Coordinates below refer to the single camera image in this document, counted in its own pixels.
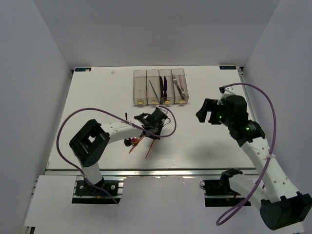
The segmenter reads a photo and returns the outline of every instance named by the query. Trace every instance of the purple cable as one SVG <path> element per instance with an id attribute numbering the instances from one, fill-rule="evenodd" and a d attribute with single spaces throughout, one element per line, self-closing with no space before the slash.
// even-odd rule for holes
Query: purple cable
<path id="1" fill-rule="evenodd" d="M 252 84 L 247 84 L 247 83 L 234 83 L 234 84 L 229 84 L 229 85 L 225 85 L 223 86 L 224 88 L 227 88 L 227 87 L 230 87 L 230 86 L 235 86 L 235 85 L 246 85 L 246 86 L 250 86 L 250 87 L 253 87 L 255 88 L 256 90 L 260 91 L 266 98 L 267 100 L 269 101 L 269 104 L 271 106 L 271 109 L 272 109 L 272 113 L 273 113 L 273 124 L 274 124 L 274 128 L 273 128 L 273 138 L 272 138 L 272 145 L 271 145 L 271 148 L 270 148 L 270 151 L 269 151 L 269 155 L 272 154 L 273 152 L 273 148 L 274 148 L 274 145 L 275 145 L 275 139 L 276 139 L 276 114 L 275 114 L 275 109 L 273 107 L 273 103 L 271 102 L 269 96 L 263 91 L 261 90 L 260 88 L 258 88 L 257 86 L 254 86 Z M 258 188 L 268 166 L 269 166 L 269 163 L 270 163 L 270 157 L 267 158 L 267 161 L 263 167 L 263 170 L 259 176 L 259 179 L 256 181 L 253 189 L 250 191 L 250 193 L 247 195 L 247 197 L 242 200 L 241 202 L 239 202 L 238 204 L 236 204 L 235 206 L 233 206 L 232 208 L 230 208 L 229 210 L 227 210 L 224 214 L 222 214 L 218 220 L 216 221 L 216 225 L 217 226 L 220 226 L 222 224 L 224 224 L 226 221 L 228 221 L 230 218 L 232 218 L 246 203 L 247 201 L 252 197 L 252 195 L 255 193 L 256 189 Z M 232 210 L 234 210 L 229 216 L 227 216 L 224 220 L 221 221 L 221 219 L 227 215 L 229 212 L 231 212 Z"/>
<path id="2" fill-rule="evenodd" d="M 81 111 L 99 111 L 99 112 L 102 112 L 102 113 L 104 113 L 104 114 L 107 114 L 107 115 L 109 115 L 109 116 L 111 116 L 111 117 L 114 117 L 114 118 L 116 118 L 116 119 L 118 119 L 118 120 L 120 120 L 120 121 L 122 121 L 122 122 L 124 122 L 124 123 L 126 123 L 126 124 L 129 124 L 129 125 L 131 125 L 131 126 L 133 126 L 133 127 L 135 127 L 135 128 L 139 128 L 140 130 L 142 130 L 142 131 L 144 131 L 144 132 L 146 132 L 146 133 L 148 133 L 148 134 L 150 134 L 150 135 L 152 135 L 152 136 L 154 136 L 154 137 L 161 137 L 161 138 L 163 138 L 163 137 L 170 137 L 170 136 L 171 136 L 173 133 L 175 133 L 175 131 L 176 131 L 176 117 L 175 117 L 174 113 L 173 113 L 169 108 L 164 107 L 164 106 L 161 106 L 161 108 L 166 109 L 167 111 L 169 111 L 170 114 L 172 115 L 172 118 L 174 119 L 174 122 L 175 122 L 175 128 L 173 129 L 173 131 L 172 131 L 170 134 L 168 134 L 168 135 L 163 135 L 163 136 L 155 135 L 155 134 L 151 133 L 150 131 L 145 130 L 144 128 L 142 128 L 142 127 L 140 127 L 140 126 L 137 126 L 137 125 L 135 125 L 135 124 L 133 124 L 133 123 L 130 123 L 130 122 L 128 122 L 128 121 L 126 121 L 126 120 L 124 120 L 124 119 L 118 117 L 118 116 L 115 116 L 115 115 L 113 115 L 113 114 L 111 114 L 111 113 L 109 113 L 109 112 L 107 112 L 107 111 L 104 111 L 104 110 L 101 110 L 101 109 L 98 109 L 98 108 L 87 107 L 87 108 L 82 108 L 82 109 L 76 110 L 76 111 L 72 112 L 72 113 L 64 120 L 64 122 L 61 124 L 61 126 L 60 126 L 60 128 L 59 128 L 58 135 L 57 135 L 57 140 L 56 140 L 58 154 L 59 154 L 59 156 L 60 156 L 65 162 L 67 162 L 68 164 L 70 164 L 70 165 L 72 165 L 73 167 L 75 167 L 75 168 L 76 168 L 78 171 L 80 171 L 81 174 L 84 176 L 83 170 L 82 170 L 79 166 L 77 166 L 76 164 L 74 164 L 74 163 L 72 163 L 71 161 L 69 161 L 69 160 L 62 154 L 62 152 L 60 151 L 60 148 L 59 148 L 59 137 L 60 137 L 60 134 L 61 134 L 61 132 L 62 132 L 62 130 L 63 130 L 65 124 L 67 123 L 67 121 L 68 121 L 72 116 L 74 116 L 75 114 L 77 114 L 77 113 L 79 113 L 79 112 L 81 112 Z M 99 190 L 105 192 L 105 193 L 114 201 L 114 203 L 118 204 L 118 202 L 113 198 L 113 196 L 112 196 L 108 191 L 106 191 L 105 189 L 103 189 L 103 188 L 101 188 L 101 187 L 98 187 L 98 186 L 92 184 L 85 176 L 84 176 L 84 178 L 85 178 L 86 183 L 87 183 L 90 187 L 93 187 L 93 188 L 96 188 L 96 189 L 99 189 Z"/>

